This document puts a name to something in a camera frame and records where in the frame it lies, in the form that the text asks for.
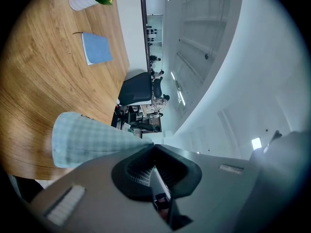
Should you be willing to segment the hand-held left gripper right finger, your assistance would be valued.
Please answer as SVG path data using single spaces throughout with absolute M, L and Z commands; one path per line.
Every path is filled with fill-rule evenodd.
M 176 233 L 234 233 L 240 212 L 253 190 L 258 164 L 250 160 L 197 154 L 156 145 L 161 175 L 173 177 L 170 224 Z

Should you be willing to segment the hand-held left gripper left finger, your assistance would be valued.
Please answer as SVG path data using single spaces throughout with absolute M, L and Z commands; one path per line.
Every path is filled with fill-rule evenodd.
M 171 172 L 174 152 L 149 145 L 89 160 L 41 191 L 31 208 L 54 233 L 170 233 L 154 204 L 153 168 Z

